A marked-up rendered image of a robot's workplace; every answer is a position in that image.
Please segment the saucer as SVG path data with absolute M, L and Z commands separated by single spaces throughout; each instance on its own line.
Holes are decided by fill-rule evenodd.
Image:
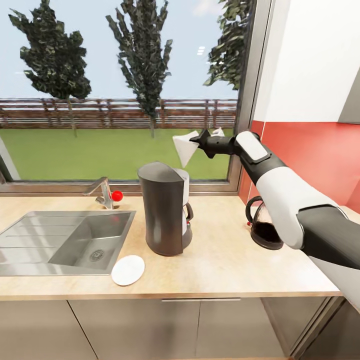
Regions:
M 126 256 L 119 260 L 112 269 L 113 281 L 121 286 L 136 282 L 145 269 L 144 260 L 136 255 Z

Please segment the paper coffee filter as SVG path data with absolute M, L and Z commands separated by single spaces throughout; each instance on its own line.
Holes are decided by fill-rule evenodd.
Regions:
M 198 136 L 199 133 L 195 130 L 187 135 L 174 136 L 173 142 L 179 154 L 182 167 L 185 168 L 193 153 L 200 146 L 198 142 L 190 141 L 190 138 Z

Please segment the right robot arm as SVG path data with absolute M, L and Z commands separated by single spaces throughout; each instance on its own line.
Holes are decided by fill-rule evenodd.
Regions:
M 283 242 L 301 250 L 360 312 L 360 224 L 305 182 L 252 131 L 224 136 L 203 129 L 199 143 L 212 159 L 237 155 L 257 188 Z

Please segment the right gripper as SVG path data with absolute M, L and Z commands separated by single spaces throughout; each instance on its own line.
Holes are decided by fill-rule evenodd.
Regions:
M 212 159 L 216 154 L 220 154 L 219 141 L 222 136 L 212 136 L 207 129 L 203 129 L 197 136 L 191 137 L 190 142 L 199 143 L 206 155 Z

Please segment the electric kettle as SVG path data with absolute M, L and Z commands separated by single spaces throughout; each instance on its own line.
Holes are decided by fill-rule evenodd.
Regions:
M 258 206 L 254 217 L 251 216 L 252 204 L 256 201 L 262 201 Z M 251 226 L 250 236 L 257 245 L 268 250 L 277 251 L 283 247 L 283 240 L 280 238 L 268 209 L 261 196 L 255 196 L 250 199 L 245 208 L 245 215 Z

